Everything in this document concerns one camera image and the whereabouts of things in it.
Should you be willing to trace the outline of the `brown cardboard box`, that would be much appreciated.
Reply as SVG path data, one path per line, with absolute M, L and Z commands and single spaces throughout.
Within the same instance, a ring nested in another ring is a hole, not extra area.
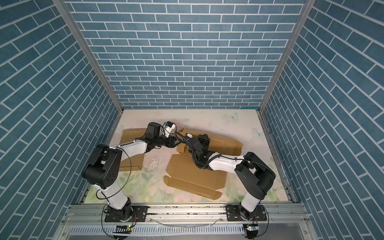
M 218 200 L 225 187 L 227 173 L 213 171 L 208 161 L 216 155 L 240 156 L 243 144 L 236 139 L 184 128 L 181 134 L 191 144 L 177 146 L 166 168 L 164 183 L 171 188 Z
M 144 153 L 146 148 L 144 143 L 133 143 L 137 138 L 141 138 L 146 129 L 126 129 L 120 140 L 122 160 L 120 163 L 120 172 L 141 171 L 144 162 Z

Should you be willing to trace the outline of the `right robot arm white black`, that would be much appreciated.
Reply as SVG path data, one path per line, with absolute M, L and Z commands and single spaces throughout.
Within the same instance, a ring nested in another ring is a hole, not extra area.
M 183 139 L 198 168 L 237 175 L 247 191 L 239 205 L 240 215 L 244 220 L 254 218 L 255 209 L 274 183 L 274 171 L 252 152 L 243 156 L 229 156 L 210 151 L 210 139 L 206 134 L 198 138 L 187 134 Z

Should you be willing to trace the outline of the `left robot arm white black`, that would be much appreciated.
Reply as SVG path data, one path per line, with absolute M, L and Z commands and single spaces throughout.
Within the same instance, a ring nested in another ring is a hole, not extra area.
M 132 215 L 131 200 L 124 195 L 117 178 L 121 162 L 136 155 L 145 154 L 157 147 L 174 148 L 179 143 L 175 137 L 176 124 L 166 122 L 163 125 L 151 122 L 143 136 L 135 140 L 116 145 L 97 145 L 91 153 L 82 177 L 95 186 L 108 201 L 108 210 L 117 215 L 121 221 L 127 221 Z

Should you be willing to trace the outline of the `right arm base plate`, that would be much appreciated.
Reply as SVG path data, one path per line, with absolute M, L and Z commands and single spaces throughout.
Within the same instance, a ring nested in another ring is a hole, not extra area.
M 252 212 L 247 211 L 241 204 L 226 205 L 226 216 L 229 222 L 266 221 L 267 212 L 262 205 L 258 205 Z

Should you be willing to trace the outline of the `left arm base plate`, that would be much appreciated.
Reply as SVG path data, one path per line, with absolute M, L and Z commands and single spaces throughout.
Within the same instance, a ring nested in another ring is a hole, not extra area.
M 104 221 L 107 223 L 143 223 L 146 221 L 148 209 L 148 206 L 128 206 L 122 210 L 115 210 L 107 206 L 103 210 Z

